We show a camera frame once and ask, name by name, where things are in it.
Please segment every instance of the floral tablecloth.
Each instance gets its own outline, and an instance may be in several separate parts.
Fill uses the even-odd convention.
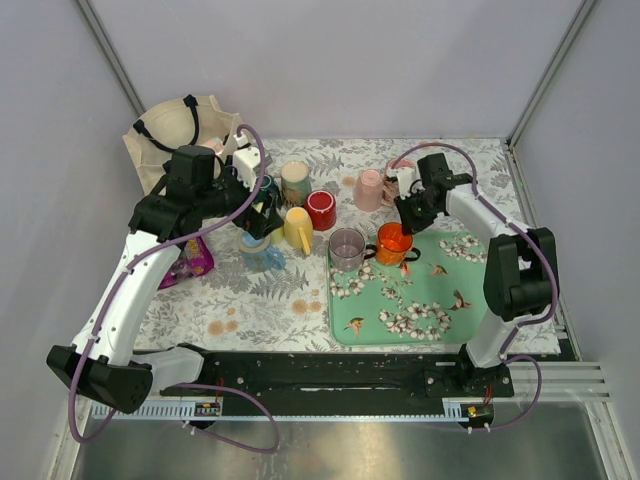
[[[310,168],[314,189],[336,196],[338,221],[327,232],[314,232],[312,254],[305,257],[286,241],[278,248],[286,257],[286,269],[251,273],[245,268],[235,244],[238,229],[227,225],[205,237],[216,267],[209,274],[159,291],[149,307],[136,339],[135,348],[164,349],[189,342],[210,350],[242,351],[411,351],[452,352],[456,345],[396,345],[394,347],[344,347],[329,332],[327,310],[326,248],[335,228],[349,226],[373,234],[385,222],[399,221],[395,208],[382,207],[364,213],[353,204],[353,187],[358,172],[382,170],[421,140],[271,140],[265,145],[274,164],[269,173],[276,178],[280,167],[291,160],[303,160]],[[484,192],[509,217],[521,219],[500,142],[497,139],[449,140],[465,149],[478,167],[478,182]],[[454,172],[469,171],[458,154],[433,148],[426,153],[447,153]],[[211,225],[218,220],[211,220]],[[439,231],[460,231],[457,220],[439,218],[430,227]],[[523,328],[514,341],[513,353],[557,353],[558,340],[550,322]]]

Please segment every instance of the green tray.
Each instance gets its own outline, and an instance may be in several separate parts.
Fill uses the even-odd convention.
[[[337,342],[448,344],[473,337],[487,309],[482,291],[485,249],[466,232],[419,233],[414,247],[422,256],[407,264],[410,273],[404,276],[398,266],[380,265],[375,258],[343,273],[327,255],[329,323]]]

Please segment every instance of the metal floor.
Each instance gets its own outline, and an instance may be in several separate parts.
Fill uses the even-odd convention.
[[[516,416],[500,404],[496,422]],[[441,424],[280,423],[276,455],[256,455],[177,422],[114,421],[80,450],[74,480],[165,479],[605,479],[586,413],[541,404],[522,424],[471,436]],[[267,422],[220,423],[214,431],[268,446]]]

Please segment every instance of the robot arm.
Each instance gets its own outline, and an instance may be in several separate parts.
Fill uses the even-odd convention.
[[[550,279],[522,237],[477,198],[471,176],[454,175],[444,154],[419,160],[418,172],[407,167],[390,172],[398,181],[396,206],[406,233],[424,230],[440,214],[451,215],[488,249],[483,290],[489,309],[476,335],[460,352],[460,381],[464,383],[478,369],[490,370],[502,363],[503,345],[518,324],[548,312],[552,299]],[[522,222],[510,222],[534,240],[557,279],[553,234],[546,228],[532,229]]]
[[[246,137],[235,137],[234,141],[239,148],[216,179],[213,172],[217,157],[212,150],[180,147],[165,165],[167,174],[136,205],[124,251],[95,311],[71,346],[54,346],[47,357],[49,367],[70,386],[82,352],[90,340],[94,341],[78,384],[81,395],[131,413],[150,392],[192,382],[200,375],[203,357],[190,346],[133,355],[135,338],[149,304],[184,245],[159,250],[131,271],[127,265],[160,243],[197,232],[204,218],[228,215],[244,203],[255,186],[260,155],[248,145]],[[283,224],[276,210],[277,199],[267,196],[260,203],[260,209],[252,205],[234,220],[256,238]],[[98,313],[123,272],[127,275],[110,302],[100,332],[94,336]]]

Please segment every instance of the beige mug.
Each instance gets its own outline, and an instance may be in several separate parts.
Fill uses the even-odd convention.
[[[284,219],[284,238],[293,248],[302,248],[304,253],[311,254],[313,224],[309,212],[301,207],[294,207],[287,212]]]

